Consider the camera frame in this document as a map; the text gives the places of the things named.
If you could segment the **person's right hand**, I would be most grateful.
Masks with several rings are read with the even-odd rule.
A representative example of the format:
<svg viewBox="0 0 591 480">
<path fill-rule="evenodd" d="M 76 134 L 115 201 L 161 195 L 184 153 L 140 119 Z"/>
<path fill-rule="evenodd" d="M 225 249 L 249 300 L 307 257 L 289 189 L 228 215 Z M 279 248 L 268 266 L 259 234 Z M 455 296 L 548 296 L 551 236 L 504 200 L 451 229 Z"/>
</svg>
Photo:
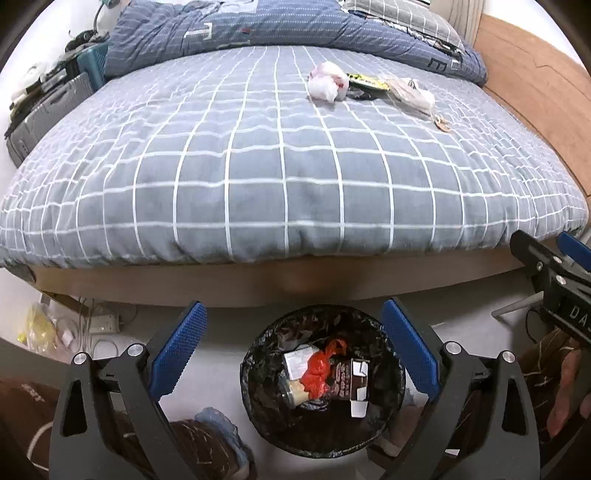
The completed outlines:
<svg viewBox="0 0 591 480">
<path fill-rule="evenodd" d="M 547 431 L 551 438 L 560 433 L 575 411 L 578 411 L 584 419 L 590 416 L 590 395 L 583 400 L 574 400 L 575 380 L 579 373 L 581 358 L 582 350 L 574 348 L 562 362 L 559 389 L 547 420 Z"/>
</svg>

